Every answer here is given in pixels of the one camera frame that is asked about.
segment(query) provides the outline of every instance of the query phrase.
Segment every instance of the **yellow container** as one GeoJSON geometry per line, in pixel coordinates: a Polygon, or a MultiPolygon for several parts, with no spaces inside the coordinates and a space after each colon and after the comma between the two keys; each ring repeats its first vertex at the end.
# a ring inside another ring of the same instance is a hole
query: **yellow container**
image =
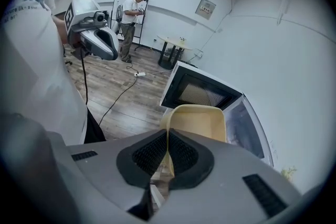
{"type": "MultiPolygon", "coordinates": [[[[221,109],[213,106],[197,104],[180,105],[162,118],[160,128],[167,130],[167,150],[168,131],[170,128],[226,142],[224,114],[221,109]]],[[[168,151],[164,158],[164,163],[169,167],[171,174],[174,175],[173,162],[168,151]]]]}

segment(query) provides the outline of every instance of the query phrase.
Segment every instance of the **white t-shirt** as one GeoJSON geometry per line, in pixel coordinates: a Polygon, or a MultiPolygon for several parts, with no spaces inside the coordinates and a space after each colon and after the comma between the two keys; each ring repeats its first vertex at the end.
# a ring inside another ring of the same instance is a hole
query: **white t-shirt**
{"type": "Polygon", "coordinates": [[[50,6],[54,0],[13,0],[0,24],[3,52],[1,112],[19,113],[82,144],[87,108],[64,63],[50,6]]]}
{"type": "Polygon", "coordinates": [[[125,0],[124,4],[122,5],[122,24],[131,24],[136,22],[136,16],[126,15],[125,10],[132,10],[138,11],[138,4],[135,0],[125,0]]]}

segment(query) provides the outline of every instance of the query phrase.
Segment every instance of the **extension cord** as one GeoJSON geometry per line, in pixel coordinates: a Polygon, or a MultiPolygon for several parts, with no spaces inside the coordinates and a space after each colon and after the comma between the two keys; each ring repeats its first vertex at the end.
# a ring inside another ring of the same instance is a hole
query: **extension cord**
{"type": "Polygon", "coordinates": [[[140,72],[140,73],[134,73],[135,77],[144,77],[146,76],[145,72],[140,72]]]}

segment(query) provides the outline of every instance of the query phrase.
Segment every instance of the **man in white shirt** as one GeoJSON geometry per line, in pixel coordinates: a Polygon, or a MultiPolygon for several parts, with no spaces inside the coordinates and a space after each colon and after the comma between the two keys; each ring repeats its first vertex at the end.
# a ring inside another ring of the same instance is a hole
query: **man in white shirt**
{"type": "Polygon", "coordinates": [[[144,0],[125,0],[122,6],[123,15],[121,20],[121,31],[124,36],[124,41],[122,43],[121,60],[123,62],[132,62],[130,47],[134,37],[136,17],[144,14],[144,11],[140,11],[138,8],[138,3],[142,1],[144,0]]]}
{"type": "Polygon", "coordinates": [[[64,64],[59,34],[66,42],[65,24],[52,18],[54,7],[54,0],[9,3],[0,22],[0,56],[6,70],[0,78],[0,114],[30,118],[61,134],[66,145],[104,141],[64,64]]]}

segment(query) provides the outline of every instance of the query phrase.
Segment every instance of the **khaki pants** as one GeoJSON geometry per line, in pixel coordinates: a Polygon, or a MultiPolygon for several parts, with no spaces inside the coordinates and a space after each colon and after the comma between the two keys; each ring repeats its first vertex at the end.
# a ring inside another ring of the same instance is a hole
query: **khaki pants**
{"type": "Polygon", "coordinates": [[[121,24],[120,28],[124,36],[124,41],[121,47],[121,60],[126,61],[130,59],[130,48],[134,37],[135,26],[131,26],[130,24],[121,24]]]}

